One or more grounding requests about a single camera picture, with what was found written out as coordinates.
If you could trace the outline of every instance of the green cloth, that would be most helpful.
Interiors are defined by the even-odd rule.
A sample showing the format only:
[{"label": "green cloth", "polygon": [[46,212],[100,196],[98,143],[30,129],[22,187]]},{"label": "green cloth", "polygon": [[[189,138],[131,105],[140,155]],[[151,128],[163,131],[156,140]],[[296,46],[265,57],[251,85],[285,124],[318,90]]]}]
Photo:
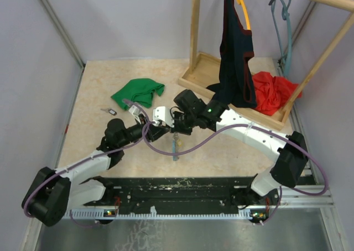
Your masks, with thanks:
[{"label": "green cloth", "polygon": [[134,79],[130,80],[123,88],[112,95],[111,98],[124,110],[128,110],[129,106],[123,103],[123,99],[138,102],[142,106],[149,108],[153,102],[154,92],[158,96],[161,96],[164,89],[165,85],[152,79]]}]

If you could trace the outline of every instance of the beige tabletop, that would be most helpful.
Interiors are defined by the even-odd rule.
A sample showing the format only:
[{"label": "beige tabletop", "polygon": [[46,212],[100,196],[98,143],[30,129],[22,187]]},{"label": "beige tabletop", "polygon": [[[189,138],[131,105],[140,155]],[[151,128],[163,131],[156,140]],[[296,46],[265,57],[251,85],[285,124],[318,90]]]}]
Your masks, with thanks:
[{"label": "beige tabletop", "polygon": [[[165,85],[161,97],[155,95],[152,108],[145,109],[152,116],[154,107],[174,106],[174,97],[184,90],[177,84],[178,77],[188,66],[188,60],[138,59],[89,61],[81,81],[69,130],[67,131],[59,166],[66,166],[86,157],[100,144],[108,121],[120,118],[125,126],[135,124],[129,112],[123,111],[111,99],[129,80],[148,77]],[[276,75],[273,60],[257,57],[249,62],[251,72],[269,71]],[[113,108],[112,116],[101,108]],[[291,133],[287,121],[282,132]],[[193,129],[191,136],[180,135],[180,151],[194,147],[212,132],[208,129]],[[153,143],[158,149],[172,150],[172,134],[166,134]],[[144,142],[125,150],[125,156],[105,177],[209,177],[209,176],[253,176],[272,163],[268,158],[242,141],[219,134],[200,149],[173,161],[172,157],[152,151]]]}]

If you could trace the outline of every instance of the wooden rack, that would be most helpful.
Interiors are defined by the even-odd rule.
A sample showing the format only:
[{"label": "wooden rack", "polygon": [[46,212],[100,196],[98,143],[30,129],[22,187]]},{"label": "wooden rack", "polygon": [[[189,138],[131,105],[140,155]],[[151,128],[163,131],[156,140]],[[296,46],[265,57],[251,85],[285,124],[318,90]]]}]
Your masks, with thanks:
[{"label": "wooden rack", "polygon": [[[343,9],[351,12],[347,20],[344,22],[341,29],[336,36],[332,39],[331,43],[324,50],[322,55],[318,58],[317,62],[313,65],[307,76],[302,83],[296,88],[290,99],[285,106],[277,111],[272,116],[266,116],[250,108],[237,108],[230,105],[239,114],[254,120],[266,127],[270,127],[276,130],[280,130],[284,127],[287,121],[294,101],[300,92],[304,89],[306,84],[316,74],[317,70],[327,59],[327,57],[334,50],[336,45],[340,42],[343,36],[348,32],[352,24],[354,23],[354,0],[310,0],[318,3],[326,4],[332,7]],[[198,26],[199,26],[199,9],[200,0],[192,0],[192,20],[191,20],[191,34],[190,34],[190,61],[188,69],[178,79],[178,84],[193,90],[200,95],[211,98],[214,92],[206,89],[206,87],[213,83],[218,83],[218,73],[220,68],[220,59],[200,52],[197,53],[198,42]]]}]

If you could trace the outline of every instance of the gray wall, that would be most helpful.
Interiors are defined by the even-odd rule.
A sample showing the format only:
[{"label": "gray wall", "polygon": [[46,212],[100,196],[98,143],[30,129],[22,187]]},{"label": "gray wall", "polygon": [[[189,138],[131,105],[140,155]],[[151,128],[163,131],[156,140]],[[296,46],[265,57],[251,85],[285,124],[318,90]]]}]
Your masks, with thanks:
[{"label": "gray wall", "polygon": [[[86,60],[122,57],[189,57],[191,0],[49,0]],[[279,57],[270,0],[244,0],[253,30],[256,56]],[[307,0],[293,0],[293,29]],[[244,23],[241,6],[236,5]],[[277,3],[277,22],[287,43],[286,22]],[[201,0],[199,49],[219,56],[223,0]]]},{"label": "gray wall", "polygon": [[[335,36],[348,12],[318,4],[294,48],[289,78],[299,82]],[[308,83],[297,107],[313,154],[324,166],[330,190],[354,248],[354,28]]]},{"label": "gray wall", "polygon": [[0,0],[0,250],[18,250],[21,201],[54,166],[80,69],[37,0]]}]

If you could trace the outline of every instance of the yellow hanger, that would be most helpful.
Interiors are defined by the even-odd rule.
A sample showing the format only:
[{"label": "yellow hanger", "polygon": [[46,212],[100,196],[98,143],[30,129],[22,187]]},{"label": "yellow hanger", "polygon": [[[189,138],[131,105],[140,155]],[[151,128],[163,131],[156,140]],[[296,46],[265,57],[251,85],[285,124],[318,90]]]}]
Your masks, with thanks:
[{"label": "yellow hanger", "polygon": [[238,5],[242,6],[242,10],[243,10],[243,14],[244,14],[244,18],[246,19],[246,26],[247,26],[247,30],[251,29],[251,24],[249,22],[249,17],[248,17],[248,12],[246,9],[246,5],[244,4],[243,0],[236,0]]}]

